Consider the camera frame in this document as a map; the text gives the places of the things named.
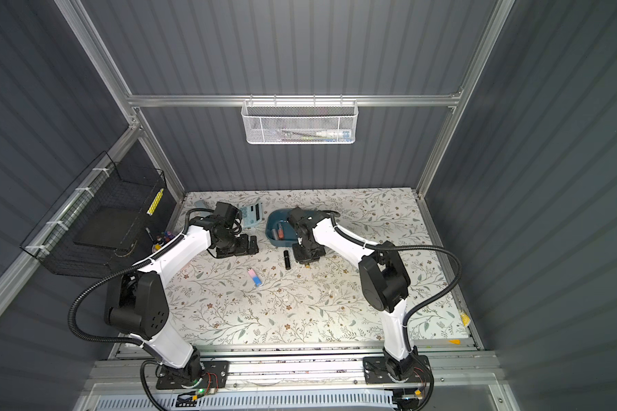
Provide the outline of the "teal storage box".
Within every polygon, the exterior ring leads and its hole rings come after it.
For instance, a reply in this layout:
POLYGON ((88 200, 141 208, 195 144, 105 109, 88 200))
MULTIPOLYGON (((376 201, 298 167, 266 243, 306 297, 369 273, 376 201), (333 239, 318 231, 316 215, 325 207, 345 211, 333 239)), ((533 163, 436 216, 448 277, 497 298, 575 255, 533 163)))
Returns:
POLYGON ((307 250, 322 253, 325 248, 315 240, 313 230, 320 221, 326 219, 329 219, 329 215, 323 211, 300 207, 279 209, 268 216, 265 233, 270 243, 277 248, 300 244, 307 250))

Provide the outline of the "cup of coloured pens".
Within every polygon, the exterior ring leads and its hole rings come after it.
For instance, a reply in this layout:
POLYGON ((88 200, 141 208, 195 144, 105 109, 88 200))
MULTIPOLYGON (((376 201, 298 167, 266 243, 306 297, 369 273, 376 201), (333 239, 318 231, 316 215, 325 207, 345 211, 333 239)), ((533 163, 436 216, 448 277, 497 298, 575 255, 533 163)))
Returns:
POLYGON ((154 245, 152 246, 152 254, 164 254, 168 252, 173 245, 178 241, 177 236, 171 231, 164 231, 156 236, 154 245))

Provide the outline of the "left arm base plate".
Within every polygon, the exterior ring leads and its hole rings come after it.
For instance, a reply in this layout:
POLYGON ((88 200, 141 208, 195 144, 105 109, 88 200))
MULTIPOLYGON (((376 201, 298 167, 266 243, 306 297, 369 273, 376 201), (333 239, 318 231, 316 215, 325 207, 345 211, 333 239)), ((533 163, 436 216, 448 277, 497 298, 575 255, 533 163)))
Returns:
POLYGON ((159 366, 155 375, 157 390, 222 389, 226 387, 229 361, 190 361, 185 368, 159 366))

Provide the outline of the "black lipstick gold band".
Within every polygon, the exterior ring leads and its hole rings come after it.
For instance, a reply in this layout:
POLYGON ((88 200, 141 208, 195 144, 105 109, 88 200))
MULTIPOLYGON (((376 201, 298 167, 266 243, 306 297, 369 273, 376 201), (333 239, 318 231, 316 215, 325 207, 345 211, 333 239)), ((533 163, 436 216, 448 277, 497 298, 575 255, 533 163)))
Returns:
POLYGON ((285 268, 286 270, 290 270, 291 269, 291 258, 290 258, 290 253, 288 250, 285 250, 283 252, 283 256, 284 256, 284 264, 285 264, 285 268))

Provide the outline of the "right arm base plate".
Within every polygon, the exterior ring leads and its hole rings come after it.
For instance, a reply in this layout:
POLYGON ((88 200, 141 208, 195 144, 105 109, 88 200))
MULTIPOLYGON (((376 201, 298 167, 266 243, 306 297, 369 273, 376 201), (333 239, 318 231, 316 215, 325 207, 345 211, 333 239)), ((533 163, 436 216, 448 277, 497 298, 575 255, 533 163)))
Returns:
POLYGON ((418 384, 434 381, 427 356, 408 356, 397 361, 391 356, 368 356, 362 360, 364 378, 368 385, 418 384))

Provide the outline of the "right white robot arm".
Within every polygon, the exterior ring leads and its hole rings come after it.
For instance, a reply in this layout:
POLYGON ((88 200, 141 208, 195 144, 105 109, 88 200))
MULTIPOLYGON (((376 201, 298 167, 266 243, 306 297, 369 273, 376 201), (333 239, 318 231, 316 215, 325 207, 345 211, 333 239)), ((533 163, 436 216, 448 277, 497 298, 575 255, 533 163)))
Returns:
POLYGON ((403 319, 411 279, 394 245, 369 241, 340 227, 331 212, 295 207, 287 222, 298 238, 292 246, 296 262, 317 261, 329 248, 358 269, 365 300, 380 312, 387 372, 395 381, 408 379, 412 349, 404 340, 403 319))

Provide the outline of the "floral table mat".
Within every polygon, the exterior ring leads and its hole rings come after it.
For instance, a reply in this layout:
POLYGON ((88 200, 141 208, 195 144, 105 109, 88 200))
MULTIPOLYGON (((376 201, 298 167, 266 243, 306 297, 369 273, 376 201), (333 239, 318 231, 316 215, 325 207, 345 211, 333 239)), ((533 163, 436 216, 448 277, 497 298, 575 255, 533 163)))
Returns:
MULTIPOLYGON (((409 188, 192 192, 184 209, 237 207, 261 202, 266 216, 279 209, 333 210, 344 228, 371 241, 430 243, 409 188)), ((196 256, 166 286, 171 321, 197 346, 378 343, 380 313, 363 296, 358 272, 337 253, 300 265, 291 250, 273 246, 265 224, 249 229, 259 253, 216 260, 196 256), (283 252, 288 250, 291 269, 283 252), (262 280, 256 287, 248 269, 262 280)))

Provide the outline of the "pink blue gradient lipstick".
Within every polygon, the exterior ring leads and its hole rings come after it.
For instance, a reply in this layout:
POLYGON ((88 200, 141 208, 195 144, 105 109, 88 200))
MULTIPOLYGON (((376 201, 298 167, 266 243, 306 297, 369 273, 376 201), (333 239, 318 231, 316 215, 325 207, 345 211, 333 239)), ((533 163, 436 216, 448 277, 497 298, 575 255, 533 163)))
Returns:
POLYGON ((256 287, 262 286, 262 280, 260 279, 260 277, 258 276, 258 274, 255 272, 254 269, 248 269, 248 274, 250 275, 250 278, 252 279, 256 287))

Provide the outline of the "teal calculator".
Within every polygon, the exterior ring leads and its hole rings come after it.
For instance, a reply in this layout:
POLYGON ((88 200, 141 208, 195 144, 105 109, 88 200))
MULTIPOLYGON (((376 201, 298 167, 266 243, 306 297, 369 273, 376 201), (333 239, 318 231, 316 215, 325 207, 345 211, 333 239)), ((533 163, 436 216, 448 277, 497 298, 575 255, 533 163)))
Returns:
POLYGON ((260 201, 251 205, 243 205, 239 210, 241 225, 244 229, 254 228, 264 219, 263 204, 260 201))

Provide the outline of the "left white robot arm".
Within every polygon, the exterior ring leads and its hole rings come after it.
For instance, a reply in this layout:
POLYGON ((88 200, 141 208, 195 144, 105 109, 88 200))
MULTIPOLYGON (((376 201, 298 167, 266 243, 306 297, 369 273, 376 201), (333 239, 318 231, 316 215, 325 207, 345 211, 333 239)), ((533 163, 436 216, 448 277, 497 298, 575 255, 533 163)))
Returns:
POLYGON ((162 366, 197 378, 202 372, 198 350, 171 323, 165 287, 200 253, 213 249, 217 258, 258 253, 257 239, 246 234, 224 239, 198 226, 190 227, 157 253, 142 260, 144 267, 108 286, 105 322, 134 339, 162 366))

